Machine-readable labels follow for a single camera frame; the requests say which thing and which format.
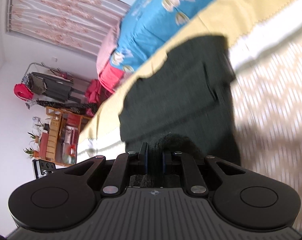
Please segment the pink blanket on bed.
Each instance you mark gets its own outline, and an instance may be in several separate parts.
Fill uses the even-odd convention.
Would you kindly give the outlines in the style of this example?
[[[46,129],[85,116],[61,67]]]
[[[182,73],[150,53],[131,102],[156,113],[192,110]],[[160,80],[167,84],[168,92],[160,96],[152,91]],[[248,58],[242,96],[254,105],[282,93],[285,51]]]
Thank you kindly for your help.
[[[106,37],[103,39],[101,47],[99,48],[96,60],[96,69],[98,75],[100,75],[100,73],[103,71],[112,52],[117,48],[118,38],[120,35],[120,25],[121,20],[117,21],[117,23],[110,28]]]

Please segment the pink floral curtain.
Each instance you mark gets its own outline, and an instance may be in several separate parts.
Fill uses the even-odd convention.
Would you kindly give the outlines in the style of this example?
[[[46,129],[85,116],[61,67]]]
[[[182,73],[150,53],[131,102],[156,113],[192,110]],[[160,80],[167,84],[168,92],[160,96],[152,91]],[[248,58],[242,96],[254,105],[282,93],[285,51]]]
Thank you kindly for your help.
[[[129,8],[120,0],[8,0],[7,31],[96,56]]]

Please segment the wooden shelf unit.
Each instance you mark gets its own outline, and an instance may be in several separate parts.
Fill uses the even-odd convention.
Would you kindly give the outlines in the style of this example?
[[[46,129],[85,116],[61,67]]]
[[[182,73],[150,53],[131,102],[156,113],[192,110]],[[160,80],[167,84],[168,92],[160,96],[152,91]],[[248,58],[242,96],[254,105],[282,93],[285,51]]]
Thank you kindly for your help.
[[[53,107],[46,107],[46,115],[35,156],[60,166],[74,165],[80,132],[91,118]]]

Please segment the red bag on rack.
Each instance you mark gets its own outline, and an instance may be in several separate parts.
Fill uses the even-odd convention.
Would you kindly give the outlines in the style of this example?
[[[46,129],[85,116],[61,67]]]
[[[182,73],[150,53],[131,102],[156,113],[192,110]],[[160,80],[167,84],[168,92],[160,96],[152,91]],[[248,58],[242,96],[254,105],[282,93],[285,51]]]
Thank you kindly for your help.
[[[14,94],[21,100],[29,101],[33,99],[33,92],[23,83],[14,86]]]

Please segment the yellow beige patterned table cloth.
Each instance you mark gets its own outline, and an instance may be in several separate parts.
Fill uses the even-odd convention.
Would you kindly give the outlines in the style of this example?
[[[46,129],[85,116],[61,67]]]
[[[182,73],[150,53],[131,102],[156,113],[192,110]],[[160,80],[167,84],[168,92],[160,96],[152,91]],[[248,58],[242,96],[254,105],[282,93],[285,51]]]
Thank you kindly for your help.
[[[302,0],[216,0],[202,9],[102,104],[80,134],[78,160],[123,152],[118,115],[131,86],[156,73],[174,47],[207,34],[228,40],[242,164],[290,185],[302,201]],[[302,208],[295,228],[302,232]]]

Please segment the red bed sheet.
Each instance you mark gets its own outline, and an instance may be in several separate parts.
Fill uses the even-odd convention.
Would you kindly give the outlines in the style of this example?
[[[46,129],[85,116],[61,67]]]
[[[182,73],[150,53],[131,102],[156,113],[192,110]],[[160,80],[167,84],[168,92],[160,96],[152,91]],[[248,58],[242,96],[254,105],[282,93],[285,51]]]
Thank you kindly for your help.
[[[113,67],[110,62],[107,62],[103,70],[99,73],[99,82],[109,92],[114,93],[115,87],[118,85],[124,71]]]

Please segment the blue floral bed quilt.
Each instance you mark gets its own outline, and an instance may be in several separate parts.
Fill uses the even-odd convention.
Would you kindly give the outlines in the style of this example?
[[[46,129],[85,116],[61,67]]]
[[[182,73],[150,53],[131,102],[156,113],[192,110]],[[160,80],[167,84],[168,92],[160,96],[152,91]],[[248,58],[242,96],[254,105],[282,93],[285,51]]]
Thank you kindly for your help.
[[[122,19],[111,66],[132,73],[214,0],[136,0]]]

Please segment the red clothes pile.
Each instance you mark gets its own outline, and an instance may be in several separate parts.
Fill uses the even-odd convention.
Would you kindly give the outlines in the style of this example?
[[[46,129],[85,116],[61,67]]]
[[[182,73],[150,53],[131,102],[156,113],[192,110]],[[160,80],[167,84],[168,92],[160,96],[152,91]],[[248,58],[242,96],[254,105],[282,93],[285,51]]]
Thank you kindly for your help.
[[[98,105],[101,105],[110,96],[112,96],[112,93],[105,89],[97,79],[91,81],[85,92],[88,103],[96,103]]]

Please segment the dark green knit garment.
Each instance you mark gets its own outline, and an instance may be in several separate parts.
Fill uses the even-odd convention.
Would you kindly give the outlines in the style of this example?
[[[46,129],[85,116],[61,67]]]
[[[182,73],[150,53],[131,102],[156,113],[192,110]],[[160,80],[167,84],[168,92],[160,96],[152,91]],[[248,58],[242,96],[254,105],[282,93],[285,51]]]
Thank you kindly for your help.
[[[120,135],[127,151],[148,143],[151,172],[131,176],[130,186],[177,186],[177,176],[162,174],[164,153],[181,151],[196,161],[215,155],[240,164],[233,136],[234,78],[226,38],[206,35],[180,44],[155,74],[136,80],[118,116]]]

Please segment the metal clothes rack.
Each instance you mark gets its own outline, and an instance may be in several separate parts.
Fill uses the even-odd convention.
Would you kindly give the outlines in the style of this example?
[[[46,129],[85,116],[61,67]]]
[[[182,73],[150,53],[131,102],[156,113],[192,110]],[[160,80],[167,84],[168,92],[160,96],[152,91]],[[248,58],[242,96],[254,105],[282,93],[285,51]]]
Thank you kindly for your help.
[[[32,62],[23,75],[21,84],[26,92],[20,97],[49,98],[61,103],[85,101],[85,91],[89,81],[71,73],[63,72],[59,68],[51,68],[44,63]]]

